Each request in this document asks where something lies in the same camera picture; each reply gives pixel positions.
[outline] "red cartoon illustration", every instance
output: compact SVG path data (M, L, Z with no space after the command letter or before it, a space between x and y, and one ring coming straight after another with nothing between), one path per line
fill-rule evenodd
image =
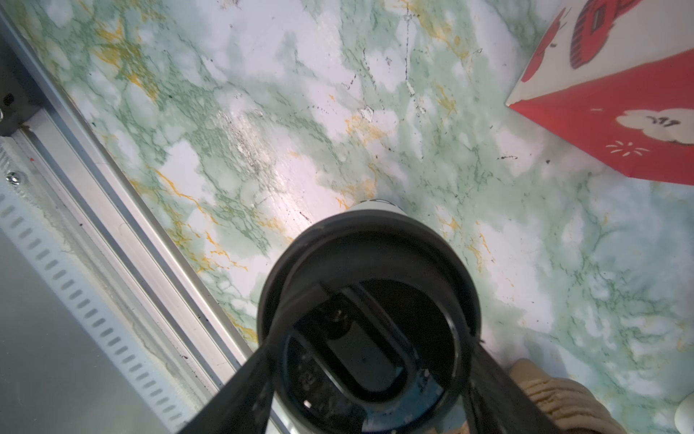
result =
M532 76L535 75L537 70L540 69L540 65L542 65L542 60L545 58L545 50L550 46L552 40L555 38L557 32L559 31L559 20L564 15L565 10L566 8L561 10L561 12L557 15L557 18L555 18L554 22L550 26L549 30L547 30L547 33L545 33L545 35L542 37L540 45L539 47L537 47L535 54L533 54L530 58L530 63L528 63L527 68L525 68L525 73L523 74L523 77L520 79L520 81L526 82L530 80Z
M590 62L607 41L617 17L629 12L641 0L589 0L578 16L571 40L571 67Z

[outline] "silver screw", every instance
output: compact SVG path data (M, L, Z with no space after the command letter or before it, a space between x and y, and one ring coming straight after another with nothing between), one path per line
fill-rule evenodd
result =
M5 179L12 185L19 185L22 183L22 178L19 176L17 172L8 173Z

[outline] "red box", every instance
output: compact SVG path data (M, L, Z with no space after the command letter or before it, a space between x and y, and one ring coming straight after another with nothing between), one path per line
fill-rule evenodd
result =
M694 185L694 0L567 0L507 105L627 176Z

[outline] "metal frame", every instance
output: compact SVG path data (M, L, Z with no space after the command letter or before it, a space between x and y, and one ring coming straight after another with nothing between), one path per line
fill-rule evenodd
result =
M24 151L214 394L250 347L1 7L0 35L46 98L22 129Z

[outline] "bolt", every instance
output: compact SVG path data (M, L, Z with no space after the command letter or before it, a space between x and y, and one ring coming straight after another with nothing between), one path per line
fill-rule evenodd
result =
M19 185L22 183L22 178L19 177L17 172L8 173L5 179L12 185Z

